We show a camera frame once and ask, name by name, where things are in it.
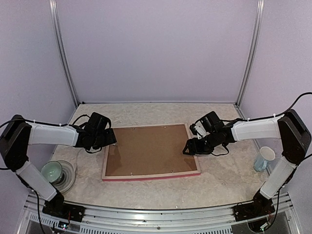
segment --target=white wall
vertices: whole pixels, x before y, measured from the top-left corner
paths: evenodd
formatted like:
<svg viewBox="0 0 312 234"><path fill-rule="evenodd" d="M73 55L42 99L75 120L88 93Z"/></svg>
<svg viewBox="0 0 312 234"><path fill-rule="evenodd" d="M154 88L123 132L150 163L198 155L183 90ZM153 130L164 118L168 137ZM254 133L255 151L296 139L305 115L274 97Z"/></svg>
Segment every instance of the white wall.
<svg viewBox="0 0 312 234"><path fill-rule="evenodd" d="M47 122L69 120L74 105L59 59L48 1L1 1L0 73L0 123L14 114ZM41 168L53 149L33 146L28 156ZM5 167L2 158L0 167ZM28 192L11 171L0 171L0 234L14 232Z"/></svg>
<svg viewBox="0 0 312 234"><path fill-rule="evenodd" d="M236 101L257 0L62 0L58 14L85 102Z"/></svg>
<svg viewBox="0 0 312 234"><path fill-rule="evenodd" d="M286 110L303 92L312 91L312 1L266 0L259 43L242 103L247 117ZM312 132L312 96L294 107ZM278 140L261 145L281 153ZM312 158L300 165L288 189L305 234L312 233Z"/></svg>

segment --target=light blue mug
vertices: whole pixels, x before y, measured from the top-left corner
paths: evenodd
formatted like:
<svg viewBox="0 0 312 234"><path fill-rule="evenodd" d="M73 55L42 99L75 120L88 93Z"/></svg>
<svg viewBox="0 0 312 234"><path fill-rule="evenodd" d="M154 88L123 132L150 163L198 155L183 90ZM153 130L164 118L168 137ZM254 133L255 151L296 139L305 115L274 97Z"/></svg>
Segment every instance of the light blue mug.
<svg viewBox="0 0 312 234"><path fill-rule="evenodd" d="M257 158L254 161L253 168L257 172L262 172L264 171L267 166L269 161L273 161L275 159L275 152L273 149L267 146L263 146L260 149L260 152L257 155Z"/></svg>

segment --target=corkboard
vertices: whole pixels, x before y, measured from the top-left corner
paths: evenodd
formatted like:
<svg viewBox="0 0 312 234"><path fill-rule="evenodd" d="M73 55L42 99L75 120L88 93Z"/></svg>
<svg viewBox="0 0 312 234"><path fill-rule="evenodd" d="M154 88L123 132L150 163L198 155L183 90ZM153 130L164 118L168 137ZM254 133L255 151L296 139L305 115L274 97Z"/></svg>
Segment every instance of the corkboard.
<svg viewBox="0 0 312 234"><path fill-rule="evenodd" d="M114 128L116 145L105 149L103 181L199 175L196 156L182 153L190 138L185 124Z"/></svg>

